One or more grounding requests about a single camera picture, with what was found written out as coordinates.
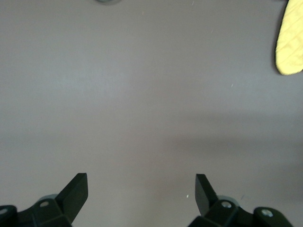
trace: gray floor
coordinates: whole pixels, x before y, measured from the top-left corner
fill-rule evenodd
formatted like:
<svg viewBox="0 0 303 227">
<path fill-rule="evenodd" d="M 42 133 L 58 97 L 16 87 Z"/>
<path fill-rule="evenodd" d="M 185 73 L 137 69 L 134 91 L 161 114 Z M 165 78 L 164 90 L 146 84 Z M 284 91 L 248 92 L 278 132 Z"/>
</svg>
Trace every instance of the gray floor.
<svg viewBox="0 0 303 227">
<path fill-rule="evenodd" d="M 303 75 L 286 1 L 0 1 L 0 204 L 88 173 L 75 227 L 186 227 L 195 174 L 303 223 Z"/>
</svg>

